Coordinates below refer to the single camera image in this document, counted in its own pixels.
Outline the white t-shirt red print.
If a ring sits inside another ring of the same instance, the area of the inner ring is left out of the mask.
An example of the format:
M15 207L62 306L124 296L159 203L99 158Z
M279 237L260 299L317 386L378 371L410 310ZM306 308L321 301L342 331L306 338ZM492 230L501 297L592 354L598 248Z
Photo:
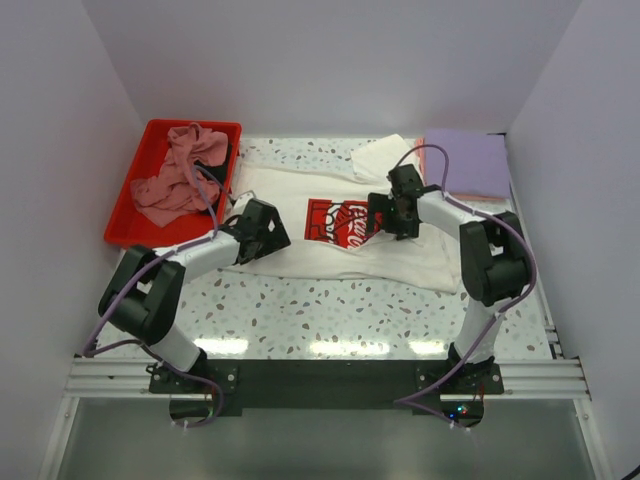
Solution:
M379 226L367 231L367 197L390 190L387 173L409 149L398 134L351 151L348 172L319 158L302 169L244 160L235 188L274 205L290 246L236 271L273 277L347 280L383 278L454 293L460 283L457 243L422 224L415 239L398 240Z

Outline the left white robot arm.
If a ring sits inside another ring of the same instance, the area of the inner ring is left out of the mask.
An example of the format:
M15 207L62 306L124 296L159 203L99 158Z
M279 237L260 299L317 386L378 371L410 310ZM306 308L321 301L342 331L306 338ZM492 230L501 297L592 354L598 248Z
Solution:
M100 319L129 334L163 363L185 392L206 383L207 356L176 325L183 286L214 270L245 265L291 245L277 208L249 196L226 223L166 248L128 248L98 304Z

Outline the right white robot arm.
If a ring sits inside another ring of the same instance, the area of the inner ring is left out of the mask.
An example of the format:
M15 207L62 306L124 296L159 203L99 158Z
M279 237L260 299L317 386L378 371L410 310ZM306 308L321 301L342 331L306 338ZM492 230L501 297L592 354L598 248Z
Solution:
M459 244L461 279L469 302L461 330L449 348L446 373L423 391L447 383L456 392L469 392L495 359L495 342L506 312L536 285L533 254L516 214L489 214L461 203L437 185L424 186L412 165L394 167L388 179L388 194L367 197L369 233L378 228L398 240L415 239L425 224Z

